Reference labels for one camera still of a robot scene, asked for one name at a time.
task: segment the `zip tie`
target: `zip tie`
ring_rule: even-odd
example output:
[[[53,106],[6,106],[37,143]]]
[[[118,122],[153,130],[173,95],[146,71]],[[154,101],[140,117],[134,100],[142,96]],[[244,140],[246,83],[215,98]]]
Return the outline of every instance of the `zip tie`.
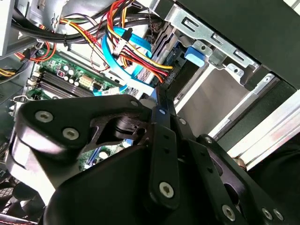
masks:
[[[64,47],[67,47],[68,43],[67,43],[67,35],[64,35]]]

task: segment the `silver screw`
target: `silver screw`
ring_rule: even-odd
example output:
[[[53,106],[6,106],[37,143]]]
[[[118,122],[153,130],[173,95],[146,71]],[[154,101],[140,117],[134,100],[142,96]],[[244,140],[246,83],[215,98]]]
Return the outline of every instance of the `silver screw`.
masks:
[[[222,206],[222,211],[223,211],[224,215],[230,221],[235,221],[235,214],[234,214],[233,210],[228,205],[223,205]]]
[[[160,109],[159,111],[160,111],[163,115],[165,115],[165,111],[164,111],[164,110]]]
[[[262,212],[263,214],[266,216],[266,218],[268,218],[269,220],[273,219],[273,216],[270,214],[269,211],[267,211],[265,208],[262,208]]]
[[[212,140],[211,140],[209,137],[205,137],[205,140],[206,140],[209,144],[212,143]]]
[[[263,81],[265,81],[265,82],[269,82],[271,80],[271,77],[270,76],[266,76],[264,79],[263,79]]]
[[[43,49],[40,49],[40,50],[38,51],[38,53],[39,53],[40,55],[43,55],[43,54],[45,53],[45,51],[44,51]]]
[[[166,198],[172,198],[174,196],[173,187],[170,184],[168,184],[167,182],[161,182],[159,184],[159,190],[160,190],[160,193],[162,193],[163,196]]]
[[[179,121],[180,121],[180,123],[182,123],[183,125],[186,125],[186,124],[187,124],[187,122],[186,122],[184,119],[182,119],[182,118],[180,118]]]
[[[280,219],[282,221],[284,220],[282,214],[277,209],[273,209],[273,211],[274,211],[275,215],[278,217],[278,219]]]
[[[79,137],[79,133],[74,128],[65,128],[62,131],[62,135],[69,140],[76,140]]]
[[[47,111],[38,111],[36,112],[35,117],[42,123],[48,123],[53,120],[53,115]]]
[[[139,106],[139,104],[135,101],[131,101],[130,103],[133,104],[134,106]]]

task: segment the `blue latch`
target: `blue latch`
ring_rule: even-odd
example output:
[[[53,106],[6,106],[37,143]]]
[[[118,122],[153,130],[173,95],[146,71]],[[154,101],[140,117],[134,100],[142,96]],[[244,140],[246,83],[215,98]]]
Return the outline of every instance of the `blue latch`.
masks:
[[[204,66],[205,55],[203,55],[201,52],[199,52],[191,46],[187,49],[186,53],[184,54],[184,57],[190,62],[196,64],[198,67]]]

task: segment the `yellow wire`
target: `yellow wire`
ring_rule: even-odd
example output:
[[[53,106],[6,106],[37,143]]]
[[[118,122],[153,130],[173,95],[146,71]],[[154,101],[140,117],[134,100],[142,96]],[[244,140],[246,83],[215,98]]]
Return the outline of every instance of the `yellow wire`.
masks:
[[[71,25],[72,27],[74,27],[78,32],[80,32],[84,38],[89,42],[89,45],[91,47],[94,46],[94,44],[92,43],[92,41],[85,35],[85,33],[82,32],[82,30],[80,30],[76,25],[72,24],[71,22],[69,23],[68,21],[66,20],[61,20],[61,22],[63,23],[68,23],[69,25]],[[97,48],[94,48],[94,51],[96,51],[98,54],[100,54],[101,56],[103,56],[103,58],[105,59],[104,55],[102,54],[102,52],[100,52]]]
[[[122,14],[122,28],[125,28],[125,19],[126,19],[126,12],[127,12],[127,7],[123,9],[123,14]]]
[[[6,70],[1,69],[1,68],[0,68],[0,71],[6,73],[6,74],[8,74],[8,75],[9,75],[9,74],[11,74],[11,75],[14,75],[14,74],[15,74],[15,72],[6,71]]]
[[[120,35],[116,34],[109,26],[107,26],[108,30],[116,37],[121,38]],[[143,54],[141,54],[138,50],[136,50],[129,42],[128,42],[128,47],[134,51],[135,54],[137,54],[138,56],[140,56],[141,58],[143,58],[144,60],[146,60],[147,62],[149,62],[150,64],[155,65],[156,67],[159,68],[163,68],[163,69],[172,69],[173,67],[171,66],[164,66],[164,65],[160,65],[157,64],[156,62],[152,61],[151,59],[149,59],[147,56],[144,56]]]
[[[17,54],[15,54],[15,57],[17,57],[17,58],[18,58],[18,59],[20,59],[20,60],[22,59],[22,58],[21,58],[21,57],[19,57]]]
[[[13,74],[8,75],[8,74],[4,74],[4,73],[0,72],[0,75],[10,77],[10,76],[12,76]]]

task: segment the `capacitor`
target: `capacitor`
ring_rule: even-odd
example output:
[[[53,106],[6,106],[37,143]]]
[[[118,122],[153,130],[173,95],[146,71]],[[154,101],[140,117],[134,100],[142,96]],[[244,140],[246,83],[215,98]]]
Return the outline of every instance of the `capacitor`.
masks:
[[[69,82],[70,83],[74,83],[74,81],[76,80],[76,77],[75,76],[72,76],[69,78]]]
[[[74,75],[74,69],[73,68],[69,69],[67,73],[70,74],[71,76],[73,76]]]
[[[63,68],[63,70],[68,71],[70,69],[70,65],[65,64],[62,68]]]
[[[68,81],[70,77],[71,77],[71,76],[70,76],[69,74],[66,74],[66,75],[64,76],[64,80],[65,80],[65,81]]]
[[[74,85],[77,86],[77,87],[79,86],[79,78],[77,78],[77,79],[75,80]]]

